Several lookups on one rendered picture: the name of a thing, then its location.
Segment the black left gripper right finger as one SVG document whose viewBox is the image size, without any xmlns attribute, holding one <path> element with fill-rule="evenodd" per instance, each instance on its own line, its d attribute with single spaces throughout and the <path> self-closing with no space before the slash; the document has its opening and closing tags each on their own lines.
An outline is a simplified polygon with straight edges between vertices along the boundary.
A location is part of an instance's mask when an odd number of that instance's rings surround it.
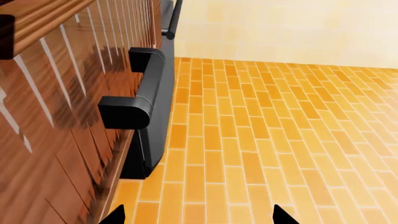
<svg viewBox="0 0 398 224">
<path fill-rule="evenodd" d="M 283 208 L 274 205 L 272 214 L 274 224 L 299 224 L 292 216 L 290 216 Z"/>
</svg>

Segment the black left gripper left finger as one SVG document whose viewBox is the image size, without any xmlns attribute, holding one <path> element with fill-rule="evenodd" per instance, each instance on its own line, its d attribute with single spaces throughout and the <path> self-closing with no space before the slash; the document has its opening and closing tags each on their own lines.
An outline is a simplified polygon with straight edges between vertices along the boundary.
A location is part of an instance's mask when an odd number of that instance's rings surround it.
<svg viewBox="0 0 398 224">
<path fill-rule="evenodd" d="M 124 224 L 124 222 L 125 222 L 124 205 L 119 205 L 98 224 Z"/>
</svg>

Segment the wooden cabinet front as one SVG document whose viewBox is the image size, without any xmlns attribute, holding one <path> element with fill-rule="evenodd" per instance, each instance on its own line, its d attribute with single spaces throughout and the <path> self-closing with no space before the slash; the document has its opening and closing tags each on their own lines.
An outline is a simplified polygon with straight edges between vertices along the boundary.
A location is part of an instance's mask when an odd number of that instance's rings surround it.
<svg viewBox="0 0 398 224">
<path fill-rule="evenodd" d="M 0 0 L 16 18 L 0 60 L 0 224 L 99 220 L 132 132 L 102 96 L 135 96 L 133 47 L 161 46 L 161 0 Z"/>
</svg>

